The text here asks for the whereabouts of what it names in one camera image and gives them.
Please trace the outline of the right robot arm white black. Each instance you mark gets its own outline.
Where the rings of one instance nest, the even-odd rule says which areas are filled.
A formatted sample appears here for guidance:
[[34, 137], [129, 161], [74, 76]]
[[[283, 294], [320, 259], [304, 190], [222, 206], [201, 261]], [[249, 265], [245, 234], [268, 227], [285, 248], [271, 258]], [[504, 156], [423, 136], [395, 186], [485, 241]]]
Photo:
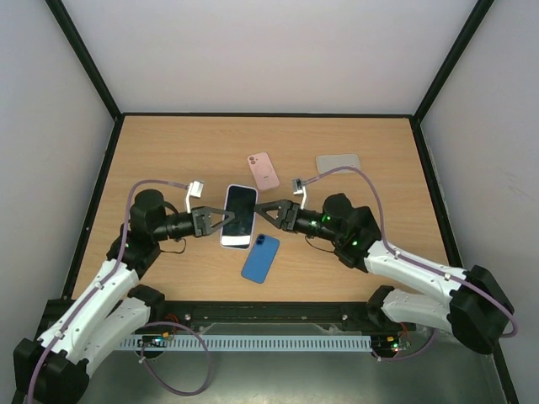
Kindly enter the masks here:
[[321, 211], [288, 199], [257, 204], [255, 212], [274, 227], [330, 241], [348, 268], [396, 280], [412, 293], [379, 288], [368, 302], [367, 319], [383, 330], [398, 322], [450, 333], [479, 354], [491, 354], [514, 308], [489, 270], [445, 266], [387, 242], [371, 209], [355, 208], [344, 194], [327, 197]]

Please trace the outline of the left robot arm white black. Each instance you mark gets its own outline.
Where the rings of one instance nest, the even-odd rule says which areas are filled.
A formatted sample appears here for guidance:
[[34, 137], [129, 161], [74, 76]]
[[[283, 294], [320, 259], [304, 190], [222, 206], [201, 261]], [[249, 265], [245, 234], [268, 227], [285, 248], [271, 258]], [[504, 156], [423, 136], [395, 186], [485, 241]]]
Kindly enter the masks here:
[[161, 242], [207, 237], [233, 221], [231, 211], [191, 206], [202, 188], [198, 181], [184, 186], [183, 212], [156, 189], [131, 188], [120, 235], [92, 282], [58, 320], [13, 351], [16, 387], [29, 403], [77, 403], [96, 369], [133, 332], [182, 327], [164, 321], [164, 294], [141, 279]]

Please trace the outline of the beige phone case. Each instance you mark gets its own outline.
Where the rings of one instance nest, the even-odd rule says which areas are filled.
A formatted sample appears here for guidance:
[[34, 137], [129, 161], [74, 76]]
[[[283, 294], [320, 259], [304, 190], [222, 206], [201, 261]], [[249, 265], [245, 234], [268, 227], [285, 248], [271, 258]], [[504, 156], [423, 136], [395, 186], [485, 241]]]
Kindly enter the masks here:
[[357, 154], [332, 154], [315, 157], [317, 171], [322, 174], [338, 167], [354, 167], [360, 169], [360, 158]]

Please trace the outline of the blue phone back up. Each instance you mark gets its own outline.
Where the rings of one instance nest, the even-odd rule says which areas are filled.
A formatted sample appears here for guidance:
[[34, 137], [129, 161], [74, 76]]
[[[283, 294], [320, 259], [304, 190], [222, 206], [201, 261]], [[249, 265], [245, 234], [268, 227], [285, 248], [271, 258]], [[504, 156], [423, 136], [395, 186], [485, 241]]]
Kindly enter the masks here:
[[279, 247], [278, 239], [259, 234], [243, 265], [242, 277], [256, 284], [262, 284], [267, 278]]

